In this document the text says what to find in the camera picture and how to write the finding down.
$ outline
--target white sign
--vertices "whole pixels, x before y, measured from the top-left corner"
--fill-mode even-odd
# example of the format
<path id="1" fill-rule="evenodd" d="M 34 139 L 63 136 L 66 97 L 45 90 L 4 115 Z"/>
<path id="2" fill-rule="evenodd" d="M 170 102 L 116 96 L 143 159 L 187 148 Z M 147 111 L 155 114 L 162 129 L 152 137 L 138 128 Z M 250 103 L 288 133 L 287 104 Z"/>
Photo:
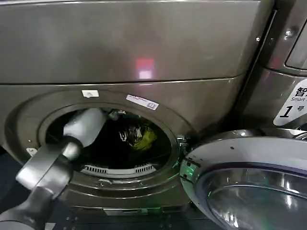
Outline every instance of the white sign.
<path id="1" fill-rule="evenodd" d="M 99 97 L 98 90 L 82 90 L 83 97 Z"/>
<path id="2" fill-rule="evenodd" d="M 307 79 L 295 86 L 273 123 L 276 126 L 283 126 L 304 114 L 307 114 Z"/>
<path id="3" fill-rule="evenodd" d="M 132 96 L 130 94 L 127 95 L 126 99 L 128 101 L 134 102 L 136 104 L 139 104 L 141 106 L 144 106 L 144 107 L 152 109 L 152 110 L 156 110 L 159 106 L 159 104 L 156 103 L 156 102 L 152 102 L 152 101 L 149 101 L 147 99 L 137 97 L 137 96 Z"/>

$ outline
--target metal panel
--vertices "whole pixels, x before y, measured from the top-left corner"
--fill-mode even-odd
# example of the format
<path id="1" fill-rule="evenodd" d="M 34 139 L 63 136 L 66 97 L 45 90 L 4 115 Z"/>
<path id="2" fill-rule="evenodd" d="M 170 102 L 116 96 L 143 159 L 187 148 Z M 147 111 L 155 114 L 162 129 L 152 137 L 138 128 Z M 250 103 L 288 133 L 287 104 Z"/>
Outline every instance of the metal panel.
<path id="1" fill-rule="evenodd" d="M 0 142 L 14 158 L 25 161 L 29 157 L 26 148 L 38 148 L 44 143 L 44 130 L 59 114 L 80 105 L 124 108 L 162 127 L 170 138 L 172 151 L 177 154 L 172 154 L 167 165 L 155 175 L 150 174 L 139 180 L 141 183 L 133 184 L 138 188 L 144 186 L 144 190 L 122 192 L 118 187 L 125 184 L 104 184 L 102 187 L 103 182 L 97 178 L 75 173 L 71 189 L 77 192 L 67 196 L 68 202 L 81 207 L 109 208 L 137 208 L 135 204 L 143 205 L 140 206 L 143 208 L 186 204 L 188 199 L 177 181 L 178 168 L 172 161 L 179 155 L 175 138 L 179 134 L 200 136 L 204 130 L 208 130 L 208 134 L 216 132 L 233 105 L 242 78 L 96 85 L 2 85 L 0 98 L 10 100 L 2 101 L 0 127 L 4 129 Z M 82 90 L 98 90 L 100 97 L 86 98 Z M 148 109 L 126 100 L 127 94 L 149 99 L 159 106 L 156 110 Z M 161 193 L 168 190 L 169 195 Z M 150 202 L 147 202 L 148 194 L 152 194 Z"/>
<path id="2" fill-rule="evenodd" d="M 305 76 L 306 70 L 295 69 L 285 63 L 307 20 L 307 1 L 278 0 L 275 7 L 277 13 L 259 63 L 275 71 Z"/>
<path id="3" fill-rule="evenodd" d="M 189 198 L 183 190 L 178 176 L 176 177 L 175 184 L 172 184 L 168 189 L 157 194 L 147 194 L 129 199 L 114 199 L 104 197 L 103 194 L 101 196 L 90 196 L 87 193 L 74 190 L 73 186 L 69 186 L 62 195 L 62 200 L 72 207 L 100 210 L 104 208 L 106 212 L 109 210 L 118 210 L 126 213 L 137 212 L 137 210 L 142 208 L 181 207 L 189 203 Z"/>
<path id="4" fill-rule="evenodd" d="M 2 1 L 1 83 L 230 78 L 272 0 Z"/>
<path id="5" fill-rule="evenodd" d="M 307 47 L 307 27 L 305 26 L 286 64 L 293 68 L 307 70 L 306 47 Z"/>
<path id="6" fill-rule="evenodd" d="M 275 127 L 274 118 L 295 86 L 304 79 L 256 66 L 237 107 L 240 127 Z M 282 127 L 297 128 L 306 120 L 307 115 L 303 115 Z"/>

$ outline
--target robotic arm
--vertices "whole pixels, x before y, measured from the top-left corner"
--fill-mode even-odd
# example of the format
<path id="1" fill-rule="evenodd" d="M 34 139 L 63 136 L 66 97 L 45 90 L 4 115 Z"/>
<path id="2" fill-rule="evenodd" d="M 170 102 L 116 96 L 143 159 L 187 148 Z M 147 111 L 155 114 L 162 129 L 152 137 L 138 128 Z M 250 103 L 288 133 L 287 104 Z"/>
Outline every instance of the robotic arm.
<path id="1" fill-rule="evenodd" d="M 94 142 L 106 120 L 107 115 L 99 108 L 78 113 L 65 125 L 62 143 L 45 145 L 37 151 L 16 176 L 31 194 L 22 204 L 0 215 L 0 229 L 45 229 L 51 202 L 72 178 L 70 161 Z"/>

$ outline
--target washer door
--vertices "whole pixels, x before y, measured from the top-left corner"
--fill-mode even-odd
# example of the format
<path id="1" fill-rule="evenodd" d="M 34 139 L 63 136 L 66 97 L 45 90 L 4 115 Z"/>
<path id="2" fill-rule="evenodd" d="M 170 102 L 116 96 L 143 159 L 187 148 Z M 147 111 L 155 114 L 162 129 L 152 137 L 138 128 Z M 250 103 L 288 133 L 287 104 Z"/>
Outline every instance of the washer door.
<path id="1" fill-rule="evenodd" d="M 306 141 L 219 139 L 190 152 L 180 176 L 190 199 L 224 229 L 306 229 Z"/>

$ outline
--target door glass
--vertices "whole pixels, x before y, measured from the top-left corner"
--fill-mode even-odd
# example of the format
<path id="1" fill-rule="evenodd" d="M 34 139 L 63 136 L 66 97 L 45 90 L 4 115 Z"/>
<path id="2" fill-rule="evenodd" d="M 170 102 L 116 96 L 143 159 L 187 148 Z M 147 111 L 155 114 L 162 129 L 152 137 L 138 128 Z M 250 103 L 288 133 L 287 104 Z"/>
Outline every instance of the door glass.
<path id="1" fill-rule="evenodd" d="M 238 186 L 208 197 L 212 213 L 230 229 L 305 230 L 307 201 L 284 192 Z"/>

